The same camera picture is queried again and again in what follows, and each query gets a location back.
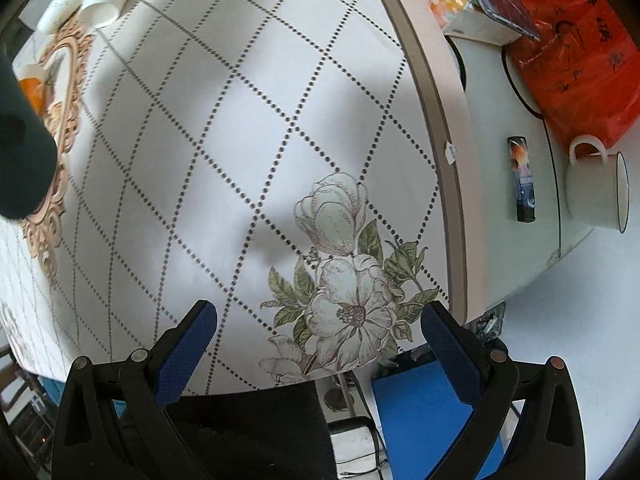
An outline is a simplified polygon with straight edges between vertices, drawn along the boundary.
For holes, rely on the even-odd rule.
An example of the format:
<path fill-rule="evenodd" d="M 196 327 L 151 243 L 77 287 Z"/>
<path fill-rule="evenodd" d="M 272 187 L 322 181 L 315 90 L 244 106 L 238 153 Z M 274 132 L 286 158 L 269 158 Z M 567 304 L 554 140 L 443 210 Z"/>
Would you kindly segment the orange plastic bag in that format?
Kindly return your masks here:
<path fill-rule="evenodd" d="M 581 134 L 612 148 L 639 118 L 639 50 L 606 0 L 521 0 L 537 41 L 508 47 L 563 150 Z"/>

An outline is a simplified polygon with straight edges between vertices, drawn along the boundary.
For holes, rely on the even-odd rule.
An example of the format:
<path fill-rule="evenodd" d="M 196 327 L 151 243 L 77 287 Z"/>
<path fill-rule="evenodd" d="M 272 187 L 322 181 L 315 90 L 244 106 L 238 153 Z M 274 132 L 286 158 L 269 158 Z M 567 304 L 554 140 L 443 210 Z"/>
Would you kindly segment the floral diamond pattern tablecloth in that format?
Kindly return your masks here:
<path fill-rule="evenodd" d="M 483 310 L 478 171 L 423 0 L 128 0 L 30 32 L 58 174 L 1 223 L 17 361 L 149 347 L 195 301 L 218 327 L 192 394 L 316 379 L 418 346 L 419 309 Z"/>

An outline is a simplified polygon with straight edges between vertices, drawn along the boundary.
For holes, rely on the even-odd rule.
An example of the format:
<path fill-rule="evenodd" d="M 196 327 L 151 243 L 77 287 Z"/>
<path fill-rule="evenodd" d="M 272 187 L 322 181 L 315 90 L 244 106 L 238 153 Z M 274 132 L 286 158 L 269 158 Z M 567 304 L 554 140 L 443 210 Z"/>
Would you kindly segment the white orange paper cup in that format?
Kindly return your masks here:
<path fill-rule="evenodd" d="M 39 64 L 27 64 L 17 72 L 18 84 L 36 114 L 47 115 L 54 98 L 52 74 Z"/>

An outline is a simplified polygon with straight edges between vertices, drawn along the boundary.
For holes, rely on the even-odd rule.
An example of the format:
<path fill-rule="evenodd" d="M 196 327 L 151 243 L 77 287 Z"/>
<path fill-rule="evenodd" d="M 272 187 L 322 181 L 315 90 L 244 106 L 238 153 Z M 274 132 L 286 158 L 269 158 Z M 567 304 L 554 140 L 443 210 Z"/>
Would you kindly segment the white paper cup far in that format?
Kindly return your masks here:
<path fill-rule="evenodd" d="M 52 35 L 79 9 L 82 0 L 52 0 L 44 10 L 36 29 Z"/>

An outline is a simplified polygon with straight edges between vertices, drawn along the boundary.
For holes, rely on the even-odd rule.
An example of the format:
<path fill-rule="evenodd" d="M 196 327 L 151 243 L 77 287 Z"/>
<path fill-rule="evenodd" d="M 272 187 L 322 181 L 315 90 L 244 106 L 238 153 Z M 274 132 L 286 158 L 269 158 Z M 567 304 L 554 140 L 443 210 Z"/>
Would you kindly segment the dark printed lighter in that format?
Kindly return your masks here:
<path fill-rule="evenodd" d="M 530 223 L 536 220 L 535 188 L 530 169 L 529 151 L 524 136 L 509 136 L 508 148 L 514 179 L 516 220 Z"/>

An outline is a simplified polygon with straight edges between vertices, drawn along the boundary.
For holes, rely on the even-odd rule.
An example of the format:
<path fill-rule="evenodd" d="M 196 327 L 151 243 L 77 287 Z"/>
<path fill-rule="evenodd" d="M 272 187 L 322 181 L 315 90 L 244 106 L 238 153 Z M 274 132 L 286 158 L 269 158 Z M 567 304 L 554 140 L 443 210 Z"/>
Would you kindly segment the dark teal cup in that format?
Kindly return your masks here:
<path fill-rule="evenodd" d="M 58 149 L 28 102 L 1 49 L 0 214 L 20 220 L 35 212 L 54 179 Z"/>

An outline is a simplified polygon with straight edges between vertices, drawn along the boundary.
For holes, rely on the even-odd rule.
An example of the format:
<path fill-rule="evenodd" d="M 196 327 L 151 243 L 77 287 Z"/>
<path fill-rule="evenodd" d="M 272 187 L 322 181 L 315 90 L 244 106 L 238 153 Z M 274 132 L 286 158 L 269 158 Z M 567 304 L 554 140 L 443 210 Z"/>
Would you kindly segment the white enamel mug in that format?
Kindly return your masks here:
<path fill-rule="evenodd" d="M 570 142 L 565 179 L 568 210 L 586 226 L 626 232 L 630 184 L 622 152 L 608 154 L 595 136 L 576 136 Z"/>

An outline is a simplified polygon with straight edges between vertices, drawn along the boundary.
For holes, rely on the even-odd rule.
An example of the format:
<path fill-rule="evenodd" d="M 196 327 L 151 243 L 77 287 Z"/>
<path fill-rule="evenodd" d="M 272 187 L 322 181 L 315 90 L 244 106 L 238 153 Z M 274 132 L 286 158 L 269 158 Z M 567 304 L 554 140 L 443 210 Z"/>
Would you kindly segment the blue floor mat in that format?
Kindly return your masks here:
<path fill-rule="evenodd" d="M 472 408 L 459 401 L 437 361 L 375 379 L 372 389 L 393 477 L 426 478 Z"/>

